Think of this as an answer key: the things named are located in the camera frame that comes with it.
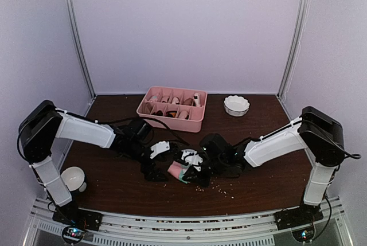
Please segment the pink patterned sock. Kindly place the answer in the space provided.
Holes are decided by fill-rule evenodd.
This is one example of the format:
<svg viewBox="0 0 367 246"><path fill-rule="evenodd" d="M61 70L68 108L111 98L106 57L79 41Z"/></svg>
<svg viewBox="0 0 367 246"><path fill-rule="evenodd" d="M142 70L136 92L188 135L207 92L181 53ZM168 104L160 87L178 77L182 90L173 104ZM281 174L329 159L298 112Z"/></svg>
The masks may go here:
<svg viewBox="0 0 367 246"><path fill-rule="evenodd" d="M180 164L176 161L174 161L168 168L167 172L172 175L174 178L176 178L177 180L188 184L191 183L191 181L187 181L185 179L185 174L189 171L191 173L194 173L195 170L197 170L193 165L183 165Z"/></svg>

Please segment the brown cream striped sock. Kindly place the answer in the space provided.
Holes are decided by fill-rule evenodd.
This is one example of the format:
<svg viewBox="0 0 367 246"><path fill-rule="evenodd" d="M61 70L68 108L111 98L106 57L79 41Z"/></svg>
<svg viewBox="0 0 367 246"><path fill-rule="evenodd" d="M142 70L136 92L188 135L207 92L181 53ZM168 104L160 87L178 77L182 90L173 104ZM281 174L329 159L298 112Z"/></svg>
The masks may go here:
<svg viewBox="0 0 367 246"><path fill-rule="evenodd" d="M194 105L196 107L201 107L201 102L200 102L200 94L199 93L195 93L193 95L193 101L194 101Z"/></svg>

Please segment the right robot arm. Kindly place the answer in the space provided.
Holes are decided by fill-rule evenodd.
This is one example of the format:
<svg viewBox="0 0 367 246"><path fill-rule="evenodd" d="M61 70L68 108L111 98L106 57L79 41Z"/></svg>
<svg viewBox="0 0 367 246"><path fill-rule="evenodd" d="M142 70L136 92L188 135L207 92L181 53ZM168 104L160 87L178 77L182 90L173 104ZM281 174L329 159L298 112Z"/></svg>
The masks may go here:
<svg viewBox="0 0 367 246"><path fill-rule="evenodd" d="M345 159L361 159L344 149L341 123L314 107L302 110L287 125L258 138L247 137L232 145L220 134L206 135L199 143L201 151L183 150L178 160L185 169L179 174L182 182L209 186L214 175L236 178L247 166L264 163L294 151L307 150L315 158L304 189L301 205L294 219L305 224L316 214L334 173Z"/></svg>

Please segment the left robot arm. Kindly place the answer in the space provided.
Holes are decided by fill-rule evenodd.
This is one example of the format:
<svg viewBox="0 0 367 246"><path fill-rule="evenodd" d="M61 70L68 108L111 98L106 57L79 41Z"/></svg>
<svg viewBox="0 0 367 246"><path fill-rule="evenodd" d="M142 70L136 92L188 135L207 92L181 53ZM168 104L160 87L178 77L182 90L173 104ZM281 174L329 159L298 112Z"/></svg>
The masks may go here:
<svg viewBox="0 0 367 246"><path fill-rule="evenodd" d="M168 150L170 144L159 142L149 146L146 143L146 136L153 131L149 122L150 118L139 116L100 122L62 110L52 101L44 100L18 126L16 146L60 216L69 225L77 225L83 214L53 162L54 142L67 140L126 155L140 164L145 180L165 182L167 176L157 169L154 157Z"/></svg>

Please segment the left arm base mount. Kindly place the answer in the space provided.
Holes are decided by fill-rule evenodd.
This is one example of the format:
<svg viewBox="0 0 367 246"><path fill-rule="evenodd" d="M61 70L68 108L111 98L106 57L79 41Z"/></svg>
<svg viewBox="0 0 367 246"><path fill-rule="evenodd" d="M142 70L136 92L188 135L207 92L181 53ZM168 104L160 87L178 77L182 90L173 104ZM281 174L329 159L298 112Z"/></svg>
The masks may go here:
<svg viewBox="0 0 367 246"><path fill-rule="evenodd" d="M98 231L102 218L103 215L99 212L92 212L70 205L56 206L52 216L53 221L88 231Z"/></svg>

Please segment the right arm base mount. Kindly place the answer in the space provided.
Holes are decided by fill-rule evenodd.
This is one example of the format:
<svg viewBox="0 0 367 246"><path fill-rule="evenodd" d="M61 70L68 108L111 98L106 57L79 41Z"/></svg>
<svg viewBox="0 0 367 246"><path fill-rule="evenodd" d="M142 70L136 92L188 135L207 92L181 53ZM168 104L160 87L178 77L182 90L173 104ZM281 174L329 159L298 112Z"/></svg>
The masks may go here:
<svg viewBox="0 0 367 246"><path fill-rule="evenodd" d="M323 213L319 206L301 205L297 208L283 209L274 213L274 219L278 230L283 230L322 220Z"/></svg>

